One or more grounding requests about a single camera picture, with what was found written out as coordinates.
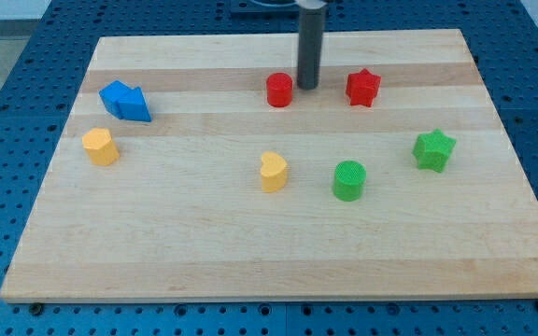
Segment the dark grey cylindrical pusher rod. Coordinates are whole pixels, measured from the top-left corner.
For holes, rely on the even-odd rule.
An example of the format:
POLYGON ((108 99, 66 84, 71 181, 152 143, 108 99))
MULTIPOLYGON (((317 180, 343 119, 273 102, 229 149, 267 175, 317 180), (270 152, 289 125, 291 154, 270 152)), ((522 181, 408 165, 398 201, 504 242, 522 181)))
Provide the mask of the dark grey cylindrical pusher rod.
POLYGON ((327 3, 300 0, 297 51, 297 86, 306 91, 319 85, 320 59, 327 3))

